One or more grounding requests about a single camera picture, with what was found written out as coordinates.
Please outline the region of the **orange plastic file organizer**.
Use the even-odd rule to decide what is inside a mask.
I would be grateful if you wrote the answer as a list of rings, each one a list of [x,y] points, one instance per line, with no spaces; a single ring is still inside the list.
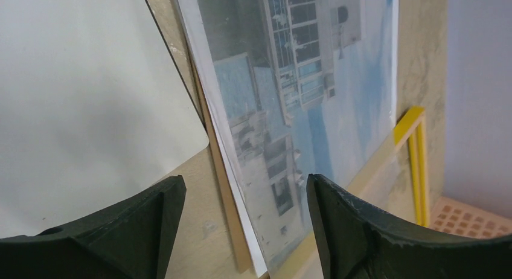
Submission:
[[[430,214],[430,229],[474,239],[511,234],[511,220],[448,197],[440,197]]]

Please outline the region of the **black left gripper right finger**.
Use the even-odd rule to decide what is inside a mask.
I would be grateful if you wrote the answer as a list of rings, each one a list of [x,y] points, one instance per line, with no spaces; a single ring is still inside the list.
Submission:
[[[511,236],[478,240],[403,220],[309,175],[307,200],[324,278],[510,278]]]

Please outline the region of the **brown backing board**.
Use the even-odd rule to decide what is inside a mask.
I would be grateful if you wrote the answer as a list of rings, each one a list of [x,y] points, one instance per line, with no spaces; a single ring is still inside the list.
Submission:
[[[231,246],[234,253],[235,264],[239,273],[254,270],[254,265],[249,250],[246,237],[243,232],[242,222],[235,204],[235,199],[229,185],[228,176],[220,152],[219,141],[217,139],[213,119],[206,101],[205,92],[200,81],[196,62],[191,57],[189,61],[193,80],[199,100],[200,111],[204,118],[206,132],[210,141],[210,151],[213,158],[213,165],[217,176],[220,197],[222,200],[225,219],[228,226],[228,232],[231,240]]]

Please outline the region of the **building and sky photo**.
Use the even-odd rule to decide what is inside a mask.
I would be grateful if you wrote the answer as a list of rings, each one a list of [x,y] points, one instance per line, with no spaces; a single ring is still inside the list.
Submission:
[[[394,127],[399,0],[176,0],[258,275],[312,233],[306,184],[351,184]]]

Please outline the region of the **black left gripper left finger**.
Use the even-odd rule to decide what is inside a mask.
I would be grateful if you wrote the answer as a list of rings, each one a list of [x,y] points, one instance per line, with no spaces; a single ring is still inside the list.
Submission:
[[[164,278],[187,189],[170,176],[81,219],[1,240],[2,278]]]

